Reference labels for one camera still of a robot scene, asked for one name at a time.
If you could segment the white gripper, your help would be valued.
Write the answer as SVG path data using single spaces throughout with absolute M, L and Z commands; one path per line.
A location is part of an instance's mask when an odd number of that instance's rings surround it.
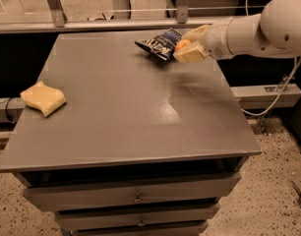
M 233 54 L 227 43 L 230 23 L 230 20 L 221 20 L 187 31 L 182 38 L 191 41 L 191 44 L 178 52 L 174 50 L 174 58 L 181 63 L 203 62 L 208 55 L 215 60 L 231 59 Z

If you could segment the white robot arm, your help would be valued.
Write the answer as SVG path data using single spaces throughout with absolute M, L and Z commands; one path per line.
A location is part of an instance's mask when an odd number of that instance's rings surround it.
M 229 17 L 182 35 L 173 53 L 182 63 L 237 55 L 301 57 L 301 0 L 271 0 L 260 14 Z

